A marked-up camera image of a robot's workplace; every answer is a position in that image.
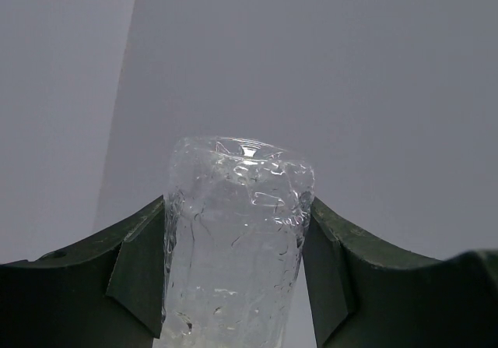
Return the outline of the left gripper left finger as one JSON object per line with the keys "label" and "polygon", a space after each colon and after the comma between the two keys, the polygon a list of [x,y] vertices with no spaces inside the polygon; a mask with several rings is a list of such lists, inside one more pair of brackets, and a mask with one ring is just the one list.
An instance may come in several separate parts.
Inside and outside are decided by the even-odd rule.
{"label": "left gripper left finger", "polygon": [[151,347],[163,325],[165,203],[1,266],[3,347]]}

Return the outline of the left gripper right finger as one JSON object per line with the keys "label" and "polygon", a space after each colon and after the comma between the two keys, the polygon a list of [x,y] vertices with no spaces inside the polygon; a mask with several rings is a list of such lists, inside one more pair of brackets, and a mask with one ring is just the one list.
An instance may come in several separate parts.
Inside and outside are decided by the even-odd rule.
{"label": "left gripper right finger", "polygon": [[319,347],[495,347],[497,253],[438,260],[311,206],[303,263]]}

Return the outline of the clear bottle white cap front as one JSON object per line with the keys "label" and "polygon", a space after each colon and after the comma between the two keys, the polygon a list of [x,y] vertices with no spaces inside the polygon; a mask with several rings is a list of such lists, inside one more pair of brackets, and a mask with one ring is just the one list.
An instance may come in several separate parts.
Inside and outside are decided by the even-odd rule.
{"label": "clear bottle white cap front", "polygon": [[157,347],[281,347],[314,200],[304,156],[190,136],[167,183],[166,314]]}

